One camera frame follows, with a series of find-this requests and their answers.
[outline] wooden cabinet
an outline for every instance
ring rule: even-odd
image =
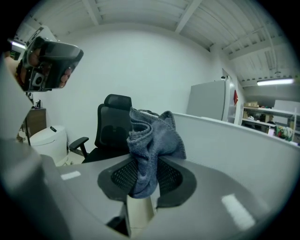
[[[27,115],[27,125],[30,136],[47,128],[46,109],[31,109]]]

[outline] ceiling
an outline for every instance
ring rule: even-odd
[[[45,0],[32,9],[15,40],[26,42],[41,24],[59,39],[108,23],[162,27],[208,51],[218,44],[243,87],[260,79],[300,75],[282,30],[252,0]]]

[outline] headrest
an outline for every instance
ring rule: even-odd
[[[107,107],[118,108],[122,110],[130,110],[131,98],[122,95],[110,94],[106,97],[104,105]]]

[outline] gray towel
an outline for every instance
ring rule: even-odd
[[[158,156],[186,159],[186,153],[170,111],[155,117],[131,108],[129,116],[133,130],[129,132],[127,143],[130,153],[138,161],[137,181],[131,196],[146,198],[155,191],[158,184]]]

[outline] red object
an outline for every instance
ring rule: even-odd
[[[236,105],[236,103],[238,102],[239,98],[238,98],[238,94],[236,92],[236,90],[234,90],[234,105]]]

